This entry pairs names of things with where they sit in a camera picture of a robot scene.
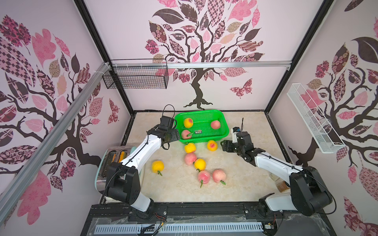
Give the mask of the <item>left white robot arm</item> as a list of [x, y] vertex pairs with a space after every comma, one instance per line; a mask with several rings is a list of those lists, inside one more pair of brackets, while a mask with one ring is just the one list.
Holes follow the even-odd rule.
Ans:
[[112, 162], [108, 169], [103, 197], [109, 197], [130, 205], [141, 212], [147, 212], [153, 200], [142, 194], [139, 170], [164, 144], [179, 141], [176, 128], [157, 125], [147, 132], [147, 136], [136, 150], [120, 163]]

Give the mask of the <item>yellow peach with green leaf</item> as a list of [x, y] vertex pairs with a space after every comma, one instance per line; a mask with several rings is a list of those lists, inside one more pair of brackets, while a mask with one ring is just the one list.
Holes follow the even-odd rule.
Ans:
[[164, 163], [160, 160], [156, 160], [152, 163], [151, 170], [153, 173], [162, 176], [164, 170]]

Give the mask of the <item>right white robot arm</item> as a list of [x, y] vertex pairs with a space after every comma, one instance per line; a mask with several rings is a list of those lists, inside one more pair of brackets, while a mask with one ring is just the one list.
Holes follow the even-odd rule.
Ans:
[[263, 197], [265, 209], [275, 211], [298, 211], [305, 216], [320, 213], [326, 206], [336, 203], [318, 170], [311, 166], [300, 167], [282, 161], [261, 148], [254, 147], [246, 139], [220, 143], [225, 152], [236, 153], [255, 167], [267, 170], [289, 185], [290, 192]]

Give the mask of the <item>yellow peach with red spot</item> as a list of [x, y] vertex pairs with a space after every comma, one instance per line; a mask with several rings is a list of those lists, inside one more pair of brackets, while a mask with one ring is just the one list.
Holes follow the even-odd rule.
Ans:
[[194, 121], [191, 118], [186, 118], [184, 120], [184, 127], [185, 128], [191, 128], [194, 125]]

